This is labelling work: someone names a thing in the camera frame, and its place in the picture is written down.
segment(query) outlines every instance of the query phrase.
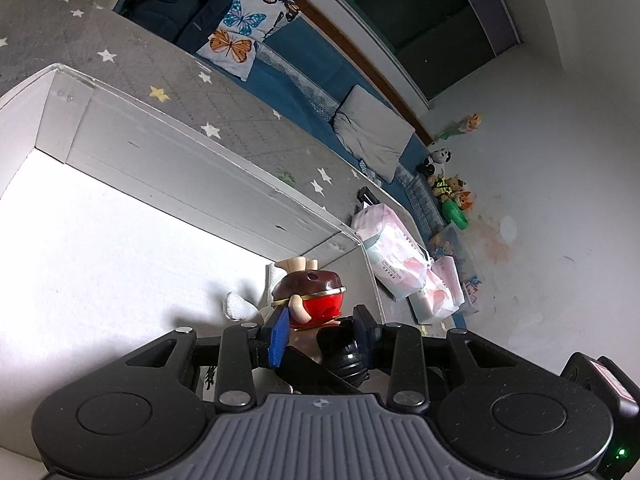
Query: pillowcase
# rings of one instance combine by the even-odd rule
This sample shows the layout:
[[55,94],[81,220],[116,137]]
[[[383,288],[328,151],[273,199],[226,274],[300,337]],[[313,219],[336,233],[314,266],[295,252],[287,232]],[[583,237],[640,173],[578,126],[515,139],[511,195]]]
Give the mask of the pillowcase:
[[262,41],[279,21],[290,23],[299,12],[293,0],[233,0],[222,21],[228,30]]
[[356,85],[335,113],[334,132],[356,158],[391,182],[414,128]]
[[257,45],[251,38],[218,28],[209,36],[209,43],[204,44],[196,54],[246,81],[254,65],[256,49]]

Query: plush toy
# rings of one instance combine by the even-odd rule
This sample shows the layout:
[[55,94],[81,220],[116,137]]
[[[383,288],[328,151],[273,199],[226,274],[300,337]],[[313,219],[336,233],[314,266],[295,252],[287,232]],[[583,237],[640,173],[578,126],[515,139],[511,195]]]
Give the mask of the plush toy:
[[467,116],[461,121],[457,123],[451,123],[441,134],[440,137],[436,140],[447,140],[449,137],[456,135],[469,134],[478,129],[480,123],[482,122],[481,114],[473,114],[471,116]]
[[471,209],[473,206],[473,197],[470,191],[460,191],[458,193],[454,193],[453,200],[455,200],[456,205],[462,210]]
[[430,153],[421,164],[415,167],[415,171],[423,174],[427,178],[436,174],[436,172],[440,176],[443,176],[444,164],[450,160],[451,152],[446,148],[441,148],[440,150]]
[[466,182],[461,180],[457,175],[449,178],[431,175],[427,179],[427,184],[431,186],[433,195],[439,197],[442,202],[455,197],[457,193],[464,191],[464,187],[466,186]]

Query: gold trim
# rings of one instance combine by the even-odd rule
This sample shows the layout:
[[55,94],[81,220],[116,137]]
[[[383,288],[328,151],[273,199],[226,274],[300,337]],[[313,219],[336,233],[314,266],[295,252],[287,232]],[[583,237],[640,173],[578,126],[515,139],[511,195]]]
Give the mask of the gold trim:
[[[324,298],[325,296],[334,296],[335,294],[342,294],[346,292],[347,288],[345,286],[341,286],[339,288],[332,288],[331,290],[321,290],[320,292],[314,292],[313,294],[305,294],[304,296],[300,296],[302,301],[306,300],[314,300],[315,298]],[[271,303],[271,306],[279,306],[289,303],[289,299],[286,300],[277,300]]]

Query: sticker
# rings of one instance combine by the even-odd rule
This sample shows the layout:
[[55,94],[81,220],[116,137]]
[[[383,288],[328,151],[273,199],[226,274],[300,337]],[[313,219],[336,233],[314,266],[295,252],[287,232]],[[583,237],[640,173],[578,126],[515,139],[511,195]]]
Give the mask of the sticker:
[[614,377],[614,375],[609,370],[607,370],[599,362],[591,361],[591,364],[600,373],[600,375],[604,377],[607,383],[609,383],[609,385],[616,391],[616,393],[620,397],[637,404],[636,400],[631,396],[627,389],[620,383],[619,380]]

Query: stain on wall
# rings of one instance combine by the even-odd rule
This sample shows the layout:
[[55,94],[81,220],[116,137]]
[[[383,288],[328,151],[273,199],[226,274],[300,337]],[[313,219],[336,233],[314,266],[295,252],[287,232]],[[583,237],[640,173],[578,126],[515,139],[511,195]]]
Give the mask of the stain on wall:
[[511,249],[498,228],[493,225],[494,223],[496,222],[493,219],[485,219],[482,215],[478,215],[478,218],[472,219],[469,223],[465,234],[475,245],[480,242],[484,257],[497,264],[508,261]]

